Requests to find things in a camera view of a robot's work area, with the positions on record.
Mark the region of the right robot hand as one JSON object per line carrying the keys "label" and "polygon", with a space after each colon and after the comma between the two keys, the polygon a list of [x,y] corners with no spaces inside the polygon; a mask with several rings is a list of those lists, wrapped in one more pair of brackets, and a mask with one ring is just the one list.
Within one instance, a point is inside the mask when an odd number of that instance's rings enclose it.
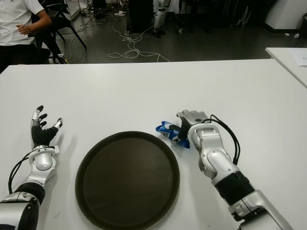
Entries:
{"label": "right robot hand", "polygon": [[177,144],[181,140],[188,137],[189,129],[203,120],[208,119],[208,116],[204,112],[183,110],[177,113],[177,117],[181,119],[181,127],[178,128],[178,134],[171,140],[172,144]]}

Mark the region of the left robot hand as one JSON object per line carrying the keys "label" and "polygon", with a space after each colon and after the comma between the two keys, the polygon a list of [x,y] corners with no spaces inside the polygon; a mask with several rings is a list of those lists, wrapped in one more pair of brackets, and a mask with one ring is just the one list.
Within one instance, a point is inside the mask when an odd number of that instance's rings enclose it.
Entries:
{"label": "left robot hand", "polygon": [[43,109],[43,105],[37,107],[31,118],[30,132],[32,149],[38,146],[49,146],[52,139],[63,126],[63,118],[60,117],[52,127],[43,129],[47,124],[46,121],[43,121],[47,117],[47,114],[40,115]]}

